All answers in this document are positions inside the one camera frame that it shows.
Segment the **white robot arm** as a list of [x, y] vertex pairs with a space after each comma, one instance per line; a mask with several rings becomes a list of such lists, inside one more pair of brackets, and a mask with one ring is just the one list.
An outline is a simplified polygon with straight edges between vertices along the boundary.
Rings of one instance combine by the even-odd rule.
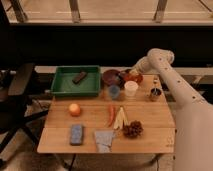
[[213, 171], [213, 105], [171, 67], [174, 58], [170, 50], [152, 48], [132, 70], [155, 69], [179, 107], [173, 171]]

